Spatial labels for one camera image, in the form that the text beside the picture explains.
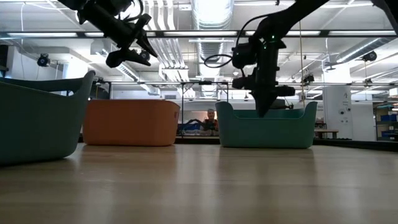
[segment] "cable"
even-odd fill
[[[139,7],[140,7],[139,14],[134,16],[134,17],[131,17],[131,18],[129,18],[127,16],[126,18],[123,19],[124,22],[135,21],[136,19],[138,19],[142,15],[142,13],[144,12],[144,3],[142,3],[142,0],[138,0],[138,2],[139,2]]]
[[[25,3],[22,4],[21,6],[21,31],[24,31],[24,16],[23,16],[23,10],[24,10]],[[21,39],[21,46],[24,44],[24,39]],[[19,52],[21,55],[21,67],[22,67],[22,77],[25,80],[25,68],[24,68],[24,61],[22,59],[22,54]]]
[[[248,21],[243,25],[242,29],[239,31],[238,37],[236,38],[236,45],[235,45],[235,47],[238,46],[238,44],[239,44],[239,39],[241,38],[241,36],[242,36],[242,34],[243,34],[243,32],[244,32],[244,28],[246,28],[246,26],[248,26],[252,21],[255,21],[256,19],[261,19],[261,18],[264,18],[264,17],[267,17],[267,16],[271,16],[271,15],[273,15],[273,14],[275,14],[275,13],[276,13],[276,12],[274,12],[274,13],[269,13],[269,14],[264,14],[264,15],[261,15],[261,16],[256,16],[256,17],[253,17],[253,18],[251,18],[250,20],[248,20]],[[227,62],[225,62],[225,63],[222,63],[221,65],[218,65],[218,66],[214,66],[214,67],[209,66],[209,65],[207,64],[207,61],[209,61],[209,59],[214,58],[214,57],[229,57],[229,60],[228,60]],[[204,61],[204,64],[205,64],[205,66],[208,67],[208,68],[221,68],[221,67],[224,67],[225,65],[229,64],[231,61],[232,61],[232,56],[230,56],[230,55],[227,55],[227,54],[216,54],[216,55],[211,55],[211,56],[207,57],[207,58],[205,59],[205,61]]]
[[[303,99],[303,107],[305,108],[305,95],[304,95],[304,69],[303,69],[303,38],[302,38],[302,33],[301,33],[301,21],[298,22],[300,26],[300,58],[301,58],[301,92],[302,94],[302,99]]]
[[[38,59],[37,56],[32,55],[31,53],[29,53],[28,51],[26,51],[26,49],[25,49],[20,43],[18,43],[17,41],[12,40],[12,39],[9,39],[9,40],[10,40],[10,41],[13,41],[14,43],[16,43],[22,50],[24,50],[25,53],[29,54],[30,56],[32,56],[32,57],[35,58],[35,59]]]
[[[286,96],[284,96],[287,106],[290,106],[290,103],[287,101]]]
[[[40,66],[37,66],[36,80],[39,78],[39,70],[40,70]]]
[[[24,16],[23,16],[23,10],[24,10],[24,6],[25,6],[26,4],[24,3],[24,4],[22,4],[22,6],[21,6],[21,31],[23,32],[24,31]]]
[[[57,67],[55,69],[55,80],[58,78],[58,66],[60,66],[60,64],[57,62]]]
[[[217,66],[214,66],[214,67],[208,65],[208,61],[209,61],[211,58],[215,58],[215,57],[228,57],[229,60],[228,60],[227,62],[225,62],[225,63],[222,63],[221,65],[217,65]],[[207,57],[207,58],[203,61],[203,63],[204,63],[205,66],[208,67],[208,68],[221,68],[221,67],[224,67],[225,65],[227,65],[228,63],[230,63],[230,61],[232,61],[232,56],[230,56],[230,55],[228,55],[228,54],[216,54],[216,55],[212,55],[212,56],[210,56],[210,57]]]
[[[238,46],[238,44],[239,44],[239,39],[240,39],[241,36],[242,36],[242,33],[243,33],[243,31],[244,31],[244,28],[246,28],[246,26],[248,26],[249,23],[251,23],[252,21],[255,21],[256,19],[261,19],[261,18],[264,18],[264,17],[271,16],[271,15],[273,15],[273,14],[275,14],[275,13],[276,13],[276,12],[264,14],[264,15],[261,15],[261,16],[256,16],[256,17],[253,17],[253,18],[251,18],[250,20],[248,20],[248,21],[243,25],[242,29],[239,31],[238,38],[236,39],[236,45],[235,45],[235,47]]]
[[[22,66],[22,77],[25,80],[25,68],[24,68],[24,62],[22,61],[22,54],[21,55],[21,66]]]
[[[242,72],[242,77],[246,77],[246,75],[244,74],[243,68],[241,68],[241,72]]]

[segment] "person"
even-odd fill
[[[217,136],[218,135],[218,121],[215,119],[216,113],[213,109],[207,110],[207,118],[203,121],[200,126],[200,131],[202,134]]]

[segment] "ceiling pipe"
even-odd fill
[[[370,77],[365,78],[365,80],[370,78],[373,82],[375,82],[377,80],[381,80],[383,78],[396,75],[397,73],[398,73],[398,67],[395,67],[395,68],[390,69],[390,70],[388,70],[386,72],[381,72],[381,73],[377,73],[375,75],[371,75]]]
[[[164,3],[163,0],[156,0],[157,2],[157,25],[160,30],[167,30],[164,24]],[[165,58],[169,61],[170,68],[174,68],[174,60],[171,58],[169,50],[171,48],[168,46],[167,41],[165,39],[159,39],[159,47],[164,52]]]
[[[369,63],[369,64],[366,64],[366,66],[363,66],[362,68],[359,68],[359,69],[357,69],[357,70],[355,70],[355,71],[353,71],[353,72],[351,72],[351,73],[359,72],[359,71],[362,71],[362,70],[364,70],[364,69],[366,69],[366,68],[373,67],[373,66],[375,66],[375,65],[377,65],[377,64],[379,64],[379,63],[382,63],[382,62],[385,61],[385,60],[388,60],[388,59],[390,59],[390,58],[392,58],[392,57],[396,57],[396,56],[398,56],[398,53],[394,53],[394,54],[392,54],[392,55],[390,55],[390,56],[384,57],[384,58],[382,58],[382,59],[380,59],[380,60],[377,60],[377,61],[375,61],[375,62],[371,62],[371,63]]]
[[[154,1],[153,0],[147,0],[148,2],[148,14],[153,18],[154,17]],[[148,23],[148,29],[149,30],[156,30],[156,25],[153,19],[151,19]],[[159,41],[159,39],[149,39],[150,43],[153,44],[152,46],[154,46],[154,49],[157,51],[157,55],[158,58],[161,59],[164,68],[171,68],[171,64],[169,63],[169,61],[166,59],[165,57],[165,52],[163,50],[163,48],[161,47],[161,41]]]
[[[173,0],[167,0],[167,25],[169,27],[169,30],[175,30]],[[178,62],[180,63],[180,68],[186,68],[178,39],[171,39],[171,40],[172,40],[171,47],[176,51]]]
[[[228,30],[232,21],[234,0],[191,0],[192,18],[195,30]],[[197,43],[199,62],[214,54],[221,54],[224,51],[224,43]],[[210,63],[218,63],[221,59],[215,57],[209,60]],[[220,68],[208,68],[205,65],[199,66],[199,74],[207,80],[216,80],[220,74]],[[212,86],[202,86],[204,96],[214,96],[209,92]]]
[[[359,44],[355,45],[354,47],[338,54],[336,56],[337,63],[347,63],[357,58],[366,55],[373,50],[382,47],[383,45],[388,44],[389,42],[395,40],[395,37],[386,37],[386,38],[368,38]]]

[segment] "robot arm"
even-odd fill
[[[152,19],[150,15],[143,14],[136,23],[132,19],[116,19],[120,12],[125,11],[133,0],[59,0],[66,7],[78,11],[79,23],[90,21],[95,27],[109,37],[120,48],[111,52],[106,59],[106,64],[111,67],[119,66],[123,61],[141,63],[150,66],[150,63],[139,56],[135,50],[129,50],[131,44],[137,44],[151,55],[157,57],[148,41],[144,26]]]
[[[233,48],[232,63],[242,69],[257,63],[253,74],[233,80],[234,88],[251,90],[256,101],[256,110],[264,117],[278,96],[294,96],[295,90],[289,86],[278,86],[275,80],[279,71],[277,59],[279,49],[286,48],[282,38],[300,20],[327,3],[329,0],[296,0],[289,8],[269,14],[263,19],[249,42]],[[396,0],[372,0],[389,18],[398,33],[398,2]]]

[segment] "wooden table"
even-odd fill
[[[395,224],[398,155],[313,146],[79,145],[0,169],[0,223]]]
[[[332,133],[332,138],[337,139],[338,130],[328,130],[328,129],[316,129],[314,130],[315,135],[318,136],[319,139],[323,139],[323,134]]]

